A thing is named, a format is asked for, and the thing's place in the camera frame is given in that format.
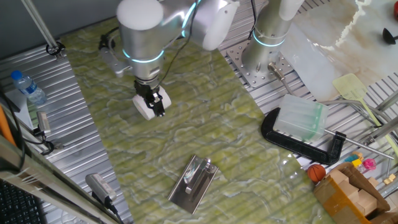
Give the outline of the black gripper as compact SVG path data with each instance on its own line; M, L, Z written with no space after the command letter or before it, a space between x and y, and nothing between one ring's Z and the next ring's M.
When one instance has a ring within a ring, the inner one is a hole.
M154 112L156 117L162 117L165 114L162 103L163 97L159 93L160 87L158 85L151 87L150 85L144 85L135 80L134 88L139 96L146 98L147 107Z

